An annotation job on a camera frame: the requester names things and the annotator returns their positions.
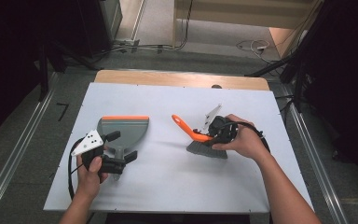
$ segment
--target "white plastic part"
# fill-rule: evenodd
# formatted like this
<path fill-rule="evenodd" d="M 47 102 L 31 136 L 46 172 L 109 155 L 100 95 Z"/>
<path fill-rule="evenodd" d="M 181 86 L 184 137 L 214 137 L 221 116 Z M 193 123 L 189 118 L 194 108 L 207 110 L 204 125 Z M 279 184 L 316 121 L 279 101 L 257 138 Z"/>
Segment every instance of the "white plastic part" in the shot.
<path fill-rule="evenodd" d="M 86 137 L 77 145 L 75 150 L 72 152 L 72 156 L 77 156 L 79 154 L 90 151 L 96 147 L 103 145 L 103 139 L 98 134 L 97 130 L 91 130 Z"/>
<path fill-rule="evenodd" d="M 212 121 L 216 117 L 217 113 L 219 113 L 221 108 L 222 108 L 222 104 L 219 104 L 215 109 L 213 109 L 211 112 L 205 115 L 206 118 L 205 118 L 204 126 L 202 128 L 203 132 L 205 132 L 208 129 L 209 125 L 212 123 Z"/>

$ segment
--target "hand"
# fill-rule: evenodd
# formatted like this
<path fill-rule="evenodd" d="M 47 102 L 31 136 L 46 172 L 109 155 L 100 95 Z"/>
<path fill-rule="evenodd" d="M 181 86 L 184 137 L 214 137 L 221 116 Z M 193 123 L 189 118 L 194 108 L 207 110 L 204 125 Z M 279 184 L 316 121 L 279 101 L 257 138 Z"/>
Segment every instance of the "hand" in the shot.
<path fill-rule="evenodd" d="M 240 119 L 232 114 L 226 116 L 226 118 L 232 121 L 246 122 L 255 126 L 252 122 Z M 253 130 L 243 125 L 238 125 L 238 133 L 234 141 L 227 144 L 214 144 L 212 148 L 217 150 L 235 150 L 242 156 L 253 160 L 258 159 L 260 156 L 268 152 L 261 142 L 260 137 Z"/>
<path fill-rule="evenodd" d="M 81 155 L 76 157 L 77 166 L 83 163 Z M 89 170 L 86 167 L 80 166 L 77 169 L 78 186 L 76 196 L 80 195 L 85 199 L 93 200 L 100 191 L 100 184 L 108 177 L 108 174 L 102 173 L 102 177 L 98 176 L 98 171 L 102 166 L 101 157 L 95 157 L 89 165 Z"/>

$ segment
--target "person's right hand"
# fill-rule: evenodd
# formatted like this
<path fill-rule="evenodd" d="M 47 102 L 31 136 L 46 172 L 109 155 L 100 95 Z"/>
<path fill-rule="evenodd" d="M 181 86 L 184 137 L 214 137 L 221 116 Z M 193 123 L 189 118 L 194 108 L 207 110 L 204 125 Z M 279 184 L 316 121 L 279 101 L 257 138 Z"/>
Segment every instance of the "person's right hand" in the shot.
<path fill-rule="evenodd" d="M 232 121 L 246 122 L 254 126 L 252 122 L 245 119 L 240 119 L 239 117 L 232 114 L 226 116 L 226 118 Z M 232 142 L 227 144 L 214 144 L 212 148 L 216 150 L 235 150 L 242 156 L 251 158 L 253 160 L 258 159 L 266 152 L 268 153 L 258 135 L 253 130 L 240 124 L 238 125 L 237 136 Z"/>

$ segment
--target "white board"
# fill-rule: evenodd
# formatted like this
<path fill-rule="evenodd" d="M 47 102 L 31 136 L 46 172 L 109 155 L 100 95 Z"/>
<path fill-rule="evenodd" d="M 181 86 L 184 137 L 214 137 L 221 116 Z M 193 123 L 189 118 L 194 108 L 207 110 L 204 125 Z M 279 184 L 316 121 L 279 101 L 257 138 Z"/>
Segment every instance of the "white board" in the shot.
<path fill-rule="evenodd" d="M 218 104 L 223 105 L 220 116 L 236 114 L 263 131 L 271 153 L 311 205 L 271 91 L 90 83 L 44 209 L 65 210 L 70 204 L 66 170 L 70 148 L 95 129 L 102 116 L 147 115 L 145 137 L 127 151 L 138 150 L 138 159 L 126 166 L 118 181 L 110 176 L 101 185 L 91 210 L 267 213 L 269 203 L 255 162 L 234 151 L 227 152 L 227 160 L 187 152 L 191 139 L 171 117 L 176 114 L 191 128 L 201 128 L 205 114 Z M 73 182 L 76 188 L 76 173 Z"/>

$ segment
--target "black strap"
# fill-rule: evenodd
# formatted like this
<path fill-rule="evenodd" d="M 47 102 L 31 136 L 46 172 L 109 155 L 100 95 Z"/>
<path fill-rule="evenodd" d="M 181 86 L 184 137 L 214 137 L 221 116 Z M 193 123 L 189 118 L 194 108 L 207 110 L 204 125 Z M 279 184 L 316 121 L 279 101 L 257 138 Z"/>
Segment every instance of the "black strap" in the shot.
<path fill-rule="evenodd" d="M 74 199 L 75 197 L 75 191 L 74 186 L 72 185 L 72 152 L 75 150 L 76 146 L 83 141 L 84 138 L 80 138 L 77 140 L 74 145 L 71 148 L 71 151 L 69 152 L 69 159 L 68 159 L 68 189 L 69 189 L 69 195 L 71 195 L 71 199 Z"/>
<path fill-rule="evenodd" d="M 245 126 L 245 127 L 249 128 L 249 129 L 251 129 L 252 131 L 254 131 L 258 135 L 258 137 L 260 138 L 261 142 L 263 143 L 263 145 L 267 149 L 267 151 L 269 153 L 271 153 L 271 151 L 269 150 L 269 144 L 267 143 L 267 140 L 264 137 L 263 132 L 258 131 L 257 128 L 255 128 L 255 126 L 253 126 L 252 124 L 247 123 L 247 122 L 243 122 L 243 121 L 231 121 L 231 122 L 226 123 L 225 126 L 233 125 L 233 124 L 240 124 L 242 126 Z"/>

